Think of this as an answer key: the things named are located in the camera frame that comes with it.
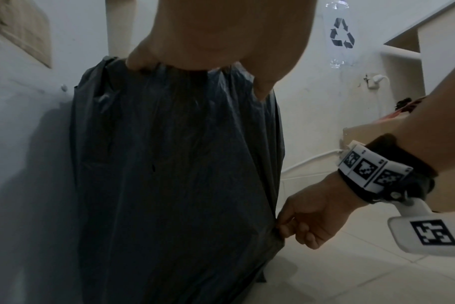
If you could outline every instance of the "recycling sign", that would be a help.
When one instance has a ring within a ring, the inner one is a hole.
[[[339,40],[339,31],[344,31],[346,33],[347,40]],[[354,47],[354,37],[349,32],[349,27],[343,18],[336,18],[334,28],[331,29],[330,38],[332,43],[337,47],[345,47],[346,49],[352,49]]]

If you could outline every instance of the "garbage bag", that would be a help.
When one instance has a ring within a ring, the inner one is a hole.
[[[241,67],[85,72],[70,126],[84,304],[246,296],[284,245],[280,113],[252,86]]]

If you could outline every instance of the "brown cardboard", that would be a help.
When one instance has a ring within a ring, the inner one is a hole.
[[[353,128],[345,128],[343,130],[343,144],[347,146],[352,140],[364,144],[369,143],[384,133],[392,132],[403,122],[406,116]],[[455,169],[443,172],[436,178],[436,187],[427,197],[426,203],[433,211],[455,211]]]

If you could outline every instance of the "black trash bag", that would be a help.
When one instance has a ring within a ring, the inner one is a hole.
[[[241,68],[86,71],[70,134],[84,304],[244,299],[284,245],[279,109],[252,91]]]

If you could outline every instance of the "hand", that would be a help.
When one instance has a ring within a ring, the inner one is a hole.
[[[335,172],[290,196],[277,223],[283,237],[296,235],[301,245],[318,249],[336,235],[354,210],[366,205]]]
[[[298,62],[317,0],[159,0],[151,33],[129,55],[131,70],[158,63],[210,70],[240,62],[263,100]]]

